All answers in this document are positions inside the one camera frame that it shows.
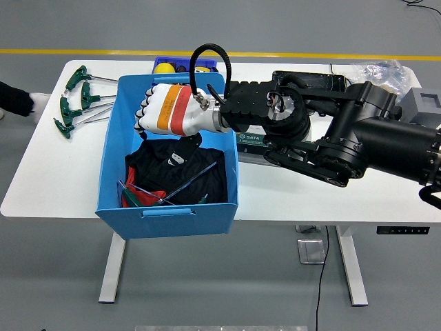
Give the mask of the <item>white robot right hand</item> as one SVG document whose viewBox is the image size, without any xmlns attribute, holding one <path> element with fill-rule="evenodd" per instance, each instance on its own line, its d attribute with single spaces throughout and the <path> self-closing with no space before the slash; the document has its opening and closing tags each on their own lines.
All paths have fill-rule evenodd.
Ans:
<svg viewBox="0 0 441 331">
<path fill-rule="evenodd" d="M 180 166 L 187 161 L 201 144 L 198 133 L 227 132 L 220 116 L 220 106 L 215 98 L 189 86 L 160 83 L 146 92 L 146 99 L 136 111 L 134 129 L 143 134 L 179 136 L 171 155 L 164 161 L 168 167 Z"/>
</svg>

